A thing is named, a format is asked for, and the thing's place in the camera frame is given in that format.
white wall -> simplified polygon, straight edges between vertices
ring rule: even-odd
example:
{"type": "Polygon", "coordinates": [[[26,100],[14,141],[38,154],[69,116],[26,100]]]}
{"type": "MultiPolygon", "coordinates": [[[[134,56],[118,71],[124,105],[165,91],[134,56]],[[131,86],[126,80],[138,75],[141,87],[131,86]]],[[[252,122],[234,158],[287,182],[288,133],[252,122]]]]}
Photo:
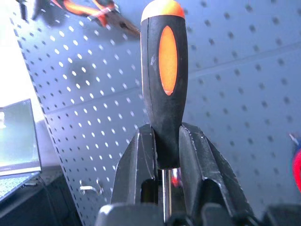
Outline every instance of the white wall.
{"type": "Polygon", "coordinates": [[[31,99],[42,165],[58,165],[58,157],[9,20],[11,10],[8,4],[10,3],[15,4],[16,1],[6,0],[0,3],[0,106],[31,99]]]}

pegboard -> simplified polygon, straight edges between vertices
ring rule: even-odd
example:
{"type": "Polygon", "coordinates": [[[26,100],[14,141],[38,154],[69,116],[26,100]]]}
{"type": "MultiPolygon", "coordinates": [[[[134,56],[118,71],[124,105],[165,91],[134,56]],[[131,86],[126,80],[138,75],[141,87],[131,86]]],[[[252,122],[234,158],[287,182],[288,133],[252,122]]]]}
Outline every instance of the pegboard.
{"type": "MultiPolygon", "coordinates": [[[[139,27],[148,2],[116,3],[139,27]]],[[[300,202],[288,133],[301,128],[301,2],[179,2],[189,45],[183,121],[199,126],[230,162],[257,216],[270,203],[300,202]]],[[[93,225],[99,207],[110,200],[114,166],[135,129],[147,121],[139,40],[51,4],[28,23],[17,4],[12,11],[82,223],[93,225]],[[96,186],[97,178],[104,195],[80,195],[79,180],[96,186]]]]}

desk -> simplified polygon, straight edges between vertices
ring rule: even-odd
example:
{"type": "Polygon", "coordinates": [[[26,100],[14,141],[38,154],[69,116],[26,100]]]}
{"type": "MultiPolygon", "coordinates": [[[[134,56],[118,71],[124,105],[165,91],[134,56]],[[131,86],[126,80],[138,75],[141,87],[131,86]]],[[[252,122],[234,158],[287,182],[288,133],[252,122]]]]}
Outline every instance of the desk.
{"type": "Polygon", "coordinates": [[[44,186],[25,186],[0,203],[3,226],[80,226],[80,219],[60,167],[44,168],[44,186]]]}

pegboard hook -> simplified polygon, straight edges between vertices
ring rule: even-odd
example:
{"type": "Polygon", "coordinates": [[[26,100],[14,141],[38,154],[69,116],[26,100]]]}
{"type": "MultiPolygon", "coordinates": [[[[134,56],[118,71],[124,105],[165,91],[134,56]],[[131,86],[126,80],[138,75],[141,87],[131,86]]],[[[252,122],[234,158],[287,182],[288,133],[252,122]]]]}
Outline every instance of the pegboard hook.
{"type": "Polygon", "coordinates": [[[98,184],[99,186],[99,190],[97,190],[96,188],[94,188],[93,186],[84,186],[83,185],[83,181],[80,180],[79,183],[80,183],[80,187],[79,187],[79,192],[82,194],[82,195],[85,195],[86,194],[86,191],[93,191],[95,192],[97,195],[101,195],[103,194],[103,188],[100,186],[99,184],[99,178],[96,179],[96,183],[98,184]]]}

orange plier handle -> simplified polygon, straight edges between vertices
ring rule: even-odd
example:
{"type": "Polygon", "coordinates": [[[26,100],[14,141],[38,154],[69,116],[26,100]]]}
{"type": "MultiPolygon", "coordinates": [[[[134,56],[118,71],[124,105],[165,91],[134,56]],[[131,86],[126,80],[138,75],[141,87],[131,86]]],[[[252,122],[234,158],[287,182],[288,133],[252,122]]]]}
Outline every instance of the orange plier handle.
{"type": "MultiPolygon", "coordinates": [[[[98,9],[78,5],[72,2],[71,0],[51,0],[51,1],[54,4],[56,4],[58,7],[67,10],[68,12],[71,12],[78,16],[86,16],[86,17],[97,15],[97,13],[99,13],[100,10],[104,10],[106,7],[114,8],[114,3],[108,6],[103,6],[97,0],[92,0],[92,1],[98,7],[98,9]]],[[[106,26],[108,23],[105,14],[98,16],[97,19],[99,20],[102,26],[106,26]]]]}

